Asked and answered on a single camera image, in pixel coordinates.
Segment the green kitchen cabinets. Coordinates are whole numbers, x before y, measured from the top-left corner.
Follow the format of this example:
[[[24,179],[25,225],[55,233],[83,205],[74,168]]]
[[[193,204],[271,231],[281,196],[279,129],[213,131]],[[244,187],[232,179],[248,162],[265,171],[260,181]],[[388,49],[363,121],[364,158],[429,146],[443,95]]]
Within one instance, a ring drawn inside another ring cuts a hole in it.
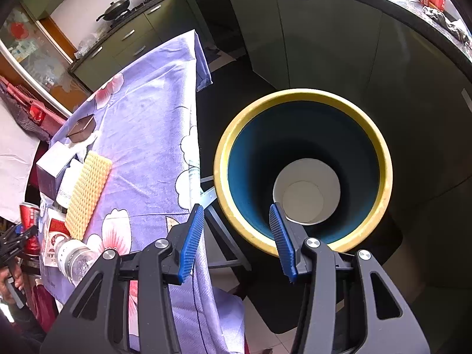
[[[154,47],[192,29],[202,42],[208,41],[195,0],[151,0],[109,29],[72,64],[70,73],[95,91],[114,73]]]

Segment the clear plastic bottle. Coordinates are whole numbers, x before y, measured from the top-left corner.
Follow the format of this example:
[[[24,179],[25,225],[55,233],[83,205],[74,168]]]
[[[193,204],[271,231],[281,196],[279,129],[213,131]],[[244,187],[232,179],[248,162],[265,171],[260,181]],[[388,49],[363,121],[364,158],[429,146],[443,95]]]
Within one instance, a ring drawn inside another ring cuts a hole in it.
[[[80,240],[61,240],[55,249],[59,271],[77,287],[98,258],[98,254]]]

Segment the yellow wafer packet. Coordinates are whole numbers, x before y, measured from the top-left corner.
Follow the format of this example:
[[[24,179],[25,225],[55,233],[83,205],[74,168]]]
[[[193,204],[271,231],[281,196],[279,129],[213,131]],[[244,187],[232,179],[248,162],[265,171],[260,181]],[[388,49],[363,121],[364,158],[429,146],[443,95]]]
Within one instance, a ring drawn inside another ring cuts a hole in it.
[[[76,240],[84,238],[112,167],[110,159],[88,152],[65,216],[65,227]]]

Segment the yellow rimmed trash bin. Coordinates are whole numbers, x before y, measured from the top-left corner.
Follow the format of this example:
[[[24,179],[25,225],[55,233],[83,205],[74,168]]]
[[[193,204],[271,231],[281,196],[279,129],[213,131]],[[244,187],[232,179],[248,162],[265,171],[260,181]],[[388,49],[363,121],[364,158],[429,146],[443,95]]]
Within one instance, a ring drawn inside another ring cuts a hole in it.
[[[334,251],[355,249],[386,212],[392,161],[373,121],[350,101],[321,90],[266,95],[227,126],[214,158],[214,187],[224,217],[252,246],[275,255],[268,221],[273,184],[284,167],[302,158],[333,169],[341,197],[327,220],[296,224]]]

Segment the black wok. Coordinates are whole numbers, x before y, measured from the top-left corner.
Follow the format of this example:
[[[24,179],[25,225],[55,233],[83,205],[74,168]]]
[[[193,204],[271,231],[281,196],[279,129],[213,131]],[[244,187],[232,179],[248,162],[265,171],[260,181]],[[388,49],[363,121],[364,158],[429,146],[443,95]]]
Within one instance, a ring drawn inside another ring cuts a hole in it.
[[[118,0],[117,2],[111,2],[105,12],[96,18],[99,22],[101,19],[104,21],[114,21],[118,16],[128,10],[130,6],[130,0]]]

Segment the white purple carton box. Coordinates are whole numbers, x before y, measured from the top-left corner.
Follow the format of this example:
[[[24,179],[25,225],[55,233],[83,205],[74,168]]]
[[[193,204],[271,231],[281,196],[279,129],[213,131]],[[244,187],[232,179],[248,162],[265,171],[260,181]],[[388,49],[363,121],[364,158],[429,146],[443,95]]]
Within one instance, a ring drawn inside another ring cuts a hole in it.
[[[75,152],[62,142],[56,142],[37,161],[37,182],[40,192],[55,199],[65,170],[69,167]]]

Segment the brown square box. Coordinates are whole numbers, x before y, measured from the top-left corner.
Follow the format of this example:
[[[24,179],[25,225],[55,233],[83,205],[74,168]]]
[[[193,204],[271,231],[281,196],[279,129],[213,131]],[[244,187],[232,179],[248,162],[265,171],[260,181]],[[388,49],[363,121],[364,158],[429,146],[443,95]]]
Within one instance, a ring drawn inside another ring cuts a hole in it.
[[[95,127],[94,115],[90,114],[79,119],[66,136],[73,143],[84,142],[93,133]]]

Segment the white paper cup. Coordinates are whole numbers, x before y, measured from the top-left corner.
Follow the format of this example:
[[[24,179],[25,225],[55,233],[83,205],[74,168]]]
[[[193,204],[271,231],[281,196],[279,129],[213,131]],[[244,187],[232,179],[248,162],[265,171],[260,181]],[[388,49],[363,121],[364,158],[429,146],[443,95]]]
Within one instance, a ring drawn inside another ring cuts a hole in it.
[[[273,184],[273,202],[282,206],[289,220],[304,226],[327,220],[337,209],[340,197],[335,171],[313,158],[291,162]]]

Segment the red drink can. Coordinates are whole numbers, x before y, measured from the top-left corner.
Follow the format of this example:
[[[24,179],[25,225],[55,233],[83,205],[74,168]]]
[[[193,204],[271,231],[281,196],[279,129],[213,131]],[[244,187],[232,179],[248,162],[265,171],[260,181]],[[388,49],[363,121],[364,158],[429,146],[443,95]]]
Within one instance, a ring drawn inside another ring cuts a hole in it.
[[[25,253],[31,256],[38,256],[41,251],[37,234],[40,208],[29,202],[19,205],[22,233],[26,236]]]

